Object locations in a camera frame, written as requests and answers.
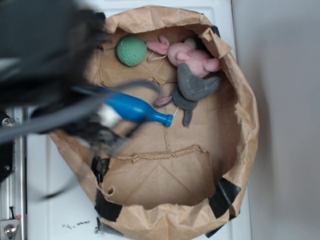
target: green ball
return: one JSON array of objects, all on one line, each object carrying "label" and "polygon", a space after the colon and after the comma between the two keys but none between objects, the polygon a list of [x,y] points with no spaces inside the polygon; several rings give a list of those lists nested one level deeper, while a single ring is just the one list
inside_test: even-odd
[{"label": "green ball", "polygon": [[141,63],[147,54],[147,45],[137,36],[125,36],[116,47],[119,60],[128,66]]}]

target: paper bag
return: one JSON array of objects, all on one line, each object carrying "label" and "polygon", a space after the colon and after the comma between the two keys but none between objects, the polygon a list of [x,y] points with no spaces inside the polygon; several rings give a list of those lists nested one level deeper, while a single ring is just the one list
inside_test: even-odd
[{"label": "paper bag", "polygon": [[[135,35],[158,41],[164,35],[175,43],[198,35],[220,59],[218,74],[223,81],[216,92],[198,102],[190,127],[183,126],[180,109],[170,127],[145,123],[126,148],[110,159],[99,185],[91,170],[93,154],[62,131],[51,134],[102,222],[129,239],[210,237],[240,212],[258,146],[257,104],[231,47],[211,27],[203,14],[160,6],[111,16],[106,30],[112,42],[96,51],[86,72],[92,83],[107,87],[134,79],[153,81],[161,87],[161,95],[145,89],[126,92],[151,104],[170,96],[177,69],[167,58],[149,62],[146,57],[137,66],[126,66],[116,56],[119,40]],[[172,103],[159,111],[172,114],[176,109]],[[120,133],[126,124],[115,131]]]}]

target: blue toy bottle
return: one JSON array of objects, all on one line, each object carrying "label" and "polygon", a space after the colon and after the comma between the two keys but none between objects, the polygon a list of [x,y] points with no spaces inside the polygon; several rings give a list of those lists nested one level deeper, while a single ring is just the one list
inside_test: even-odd
[{"label": "blue toy bottle", "polygon": [[121,92],[113,91],[106,87],[99,87],[100,90],[114,93],[104,103],[111,106],[123,119],[132,122],[154,121],[170,127],[173,115],[165,115],[154,110],[147,102]]}]

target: gray cable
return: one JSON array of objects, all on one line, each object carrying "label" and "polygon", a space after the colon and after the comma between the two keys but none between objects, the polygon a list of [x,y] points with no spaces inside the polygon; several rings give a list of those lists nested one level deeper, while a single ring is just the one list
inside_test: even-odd
[{"label": "gray cable", "polygon": [[[155,84],[145,80],[138,80],[119,85],[116,87],[116,90],[122,91],[135,87],[145,87],[159,92],[159,89]],[[98,92],[95,95],[81,100],[75,105],[68,106],[54,113],[36,117],[30,122],[22,125],[16,125],[15,127],[11,128],[3,128],[0,130],[0,144],[12,141],[18,136],[25,136],[29,133],[44,132],[84,118],[96,112],[101,106],[102,102],[106,98],[111,97],[111,95],[112,93],[105,91]]]}]

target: gray wall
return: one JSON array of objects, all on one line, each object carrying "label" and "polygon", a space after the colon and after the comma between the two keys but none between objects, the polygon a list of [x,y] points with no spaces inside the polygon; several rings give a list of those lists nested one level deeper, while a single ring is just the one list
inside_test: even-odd
[{"label": "gray wall", "polygon": [[320,0],[233,0],[232,10],[260,117],[252,239],[320,239]]}]

